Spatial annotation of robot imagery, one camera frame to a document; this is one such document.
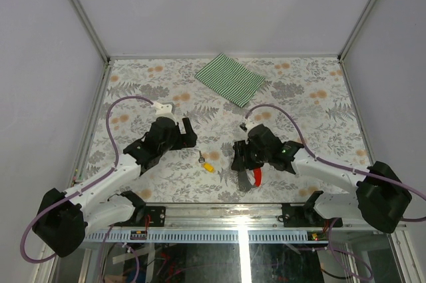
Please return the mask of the key with yellow tag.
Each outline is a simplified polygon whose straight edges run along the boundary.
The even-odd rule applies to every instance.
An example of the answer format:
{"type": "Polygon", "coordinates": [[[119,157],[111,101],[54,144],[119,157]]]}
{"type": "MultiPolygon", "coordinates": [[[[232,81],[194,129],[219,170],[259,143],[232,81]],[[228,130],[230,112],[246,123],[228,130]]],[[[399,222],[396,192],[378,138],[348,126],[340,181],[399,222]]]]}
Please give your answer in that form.
{"type": "Polygon", "coordinates": [[[211,173],[215,172],[214,167],[210,163],[206,162],[206,159],[202,155],[202,152],[201,151],[198,151],[198,152],[199,152],[198,162],[201,164],[201,166],[208,172],[211,172],[211,173]]]}

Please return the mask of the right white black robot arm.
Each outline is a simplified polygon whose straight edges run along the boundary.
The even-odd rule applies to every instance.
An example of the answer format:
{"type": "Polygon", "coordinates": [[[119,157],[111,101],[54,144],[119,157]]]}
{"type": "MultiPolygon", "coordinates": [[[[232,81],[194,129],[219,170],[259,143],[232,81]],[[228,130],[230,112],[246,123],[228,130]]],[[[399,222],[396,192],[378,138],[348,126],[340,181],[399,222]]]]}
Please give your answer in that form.
{"type": "Polygon", "coordinates": [[[282,142],[263,124],[242,123],[247,139],[234,143],[231,169],[238,175],[238,188],[248,192],[262,183],[262,167],[316,178],[343,190],[341,194],[315,191],[302,206],[304,220],[318,226],[333,218],[364,220],[384,233],[392,233],[412,200],[400,179],[383,162],[365,168],[344,168],[336,161],[326,162],[308,152],[306,145],[282,142]]]}

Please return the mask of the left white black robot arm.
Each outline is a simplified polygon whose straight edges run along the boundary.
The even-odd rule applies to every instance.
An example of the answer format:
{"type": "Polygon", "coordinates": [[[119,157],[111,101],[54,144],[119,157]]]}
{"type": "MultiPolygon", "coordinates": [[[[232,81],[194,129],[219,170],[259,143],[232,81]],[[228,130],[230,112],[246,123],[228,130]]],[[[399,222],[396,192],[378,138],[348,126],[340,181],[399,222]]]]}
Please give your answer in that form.
{"type": "Polygon", "coordinates": [[[63,258],[102,228],[116,223],[142,224],[144,201],[130,190],[114,192],[155,167],[167,152],[196,146],[198,136],[190,119],[182,122],[183,130],[172,119],[158,117],[141,139],[123,150],[111,169],[64,191],[52,188],[46,192],[33,232],[63,258]]]}

